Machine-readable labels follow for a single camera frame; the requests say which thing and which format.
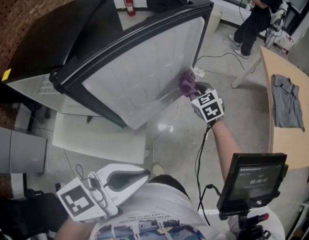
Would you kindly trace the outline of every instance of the gray shirt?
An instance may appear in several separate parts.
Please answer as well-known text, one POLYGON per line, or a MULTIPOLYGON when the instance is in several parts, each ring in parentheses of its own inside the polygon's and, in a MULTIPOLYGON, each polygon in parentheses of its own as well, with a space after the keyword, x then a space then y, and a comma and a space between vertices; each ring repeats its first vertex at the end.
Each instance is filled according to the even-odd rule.
POLYGON ((280 74, 272 76, 274 125, 281 128, 301 128, 305 131, 299 101, 299 86, 280 74))

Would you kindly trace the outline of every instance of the white sneaker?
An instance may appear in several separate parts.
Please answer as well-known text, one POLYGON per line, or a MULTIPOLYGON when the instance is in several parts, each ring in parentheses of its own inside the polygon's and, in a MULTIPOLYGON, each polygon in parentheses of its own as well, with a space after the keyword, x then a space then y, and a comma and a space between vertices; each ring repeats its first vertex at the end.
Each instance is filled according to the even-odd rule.
POLYGON ((235 44, 235 46, 237 47, 241 46, 241 43, 235 42, 234 36, 232 34, 228 35, 228 38, 235 44))
POLYGON ((152 174, 153 174, 154 177, 162 175, 162 174, 164 174, 164 169, 162 168, 162 166, 160 164, 155 163, 152 166, 152 174))
POLYGON ((233 51, 238 54, 240 57, 244 58, 245 60, 247 60, 249 58, 249 56, 245 56, 241 53, 241 50, 238 50, 238 49, 233 49, 233 51))

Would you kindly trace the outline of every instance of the white t-shirt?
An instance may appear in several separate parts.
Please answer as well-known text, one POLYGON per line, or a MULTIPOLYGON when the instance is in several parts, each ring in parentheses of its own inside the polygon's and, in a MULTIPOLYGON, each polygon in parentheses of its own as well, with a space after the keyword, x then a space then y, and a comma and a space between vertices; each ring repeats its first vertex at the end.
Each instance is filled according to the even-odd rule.
MULTIPOLYGON (((231 240, 239 232, 237 216, 229 217, 229 232, 221 232, 207 225, 185 194, 159 183, 142 186, 120 210, 120 215, 98 222, 89 240, 231 240)), ((271 232, 269 239, 284 240, 283 226, 267 206, 252 210, 249 217, 264 213, 269 219, 260 225, 271 232)))

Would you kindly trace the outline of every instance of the black cable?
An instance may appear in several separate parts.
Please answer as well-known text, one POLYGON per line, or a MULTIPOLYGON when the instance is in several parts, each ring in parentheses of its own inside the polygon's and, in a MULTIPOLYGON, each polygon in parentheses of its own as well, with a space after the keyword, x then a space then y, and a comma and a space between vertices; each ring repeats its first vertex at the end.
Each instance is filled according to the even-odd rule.
POLYGON ((280 35, 271 34, 270 32, 268 32, 268 29, 265 30, 269 35, 271 35, 271 37, 269 38, 268 42, 266 43, 266 45, 265 45, 264 47, 266 47, 266 46, 270 43, 270 40, 271 40, 272 37, 276 37, 276 38, 281 37, 281 35, 282 35, 283 32, 284 32, 284 27, 286 26, 287 19, 288 19, 288 17, 285 18, 285 22, 284 22, 284 24, 283 24, 283 26, 282 26, 282 28, 281 28, 281 34, 280 34, 280 35))
POLYGON ((199 151, 197 153, 197 157, 195 159, 195 164, 194 164, 195 176, 196 176, 196 181, 197 181, 198 191, 199 191, 199 206, 201 206, 202 212, 203 212, 203 216, 204 216, 204 218, 205 218, 205 220, 206 220, 206 222, 208 223, 209 226, 210 226, 210 223, 209 223, 209 221, 207 219, 207 216, 206 216, 206 213, 205 213, 205 208, 204 208, 204 205, 203 205, 202 200, 201 200, 201 186, 200 186, 200 181, 199 181, 199 172, 200 172, 200 166, 201 166, 201 155, 202 155, 203 150, 204 150, 207 133, 208 133, 208 131, 210 129, 211 129, 211 126, 208 124, 208 126, 207 126, 207 128, 205 130, 204 136, 203 136, 201 147, 200 147, 200 149, 199 149, 199 151))
POLYGON ((81 180, 83 180, 84 179, 84 169, 83 169, 83 167, 80 165, 80 164, 77 164, 76 166, 75 166, 75 171, 76 171, 76 173, 80 176, 80 178, 81 178, 81 180), (78 167, 80 167, 81 168, 81 171, 82 171, 82 174, 80 174, 80 172, 78 171, 78 167))
POLYGON ((220 193, 220 191, 219 191, 219 189, 215 186, 215 185, 213 185, 213 184, 208 184, 208 185, 206 185, 205 186, 205 188, 204 188, 204 190, 203 190, 203 193, 202 193, 202 196, 200 197, 200 202, 202 202, 202 200, 204 199, 204 196, 205 196, 205 193, 206 193, 206 190, 207 189, 214 189, 215 190, 215 192, 216 192, 216 194, 220 197, 221 196, 221 193, 220 193))
POLYGON ((223 57, 223 56, 225 56, 225 55, 227 55, 227 54, 231 54, 231 55, 235 56, 236 59, 239 61, 239 63, 240 63, 240 65, 241 65, 241 67, 243 68, 243 70, 245 70, 245 68, 244 68, 243 64, 241 63, 240 59, 239 59, 234 53, 231 53, 231 52, 227 52, 227 53, 225 53, 224 55, 221 55, 221 56, 208 56, 208 55, 202 55, 202 56, 199 57, 196 61, 200 60, 202 57, 221 58, 221 57, 223 57))
POLYGON ((241 4, 243 3, 244 0, 241 0, 240 4, 239 4, 239 13, 240 13, 240 16, 241 16, 241 19, 243 20, 243 22, 245 22, 244 20, 244 17, 241 15, 241 11, 240 11, 240 8, 241 8, 241 4))

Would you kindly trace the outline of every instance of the fire extinguisher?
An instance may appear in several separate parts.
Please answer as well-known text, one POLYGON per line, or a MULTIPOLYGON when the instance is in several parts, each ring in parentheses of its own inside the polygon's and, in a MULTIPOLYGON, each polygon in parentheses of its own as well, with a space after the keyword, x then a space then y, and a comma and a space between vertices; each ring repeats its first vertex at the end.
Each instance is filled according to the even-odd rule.
POLYGON ((134 0, 123 0, 129 16, 136 15, 134 0))

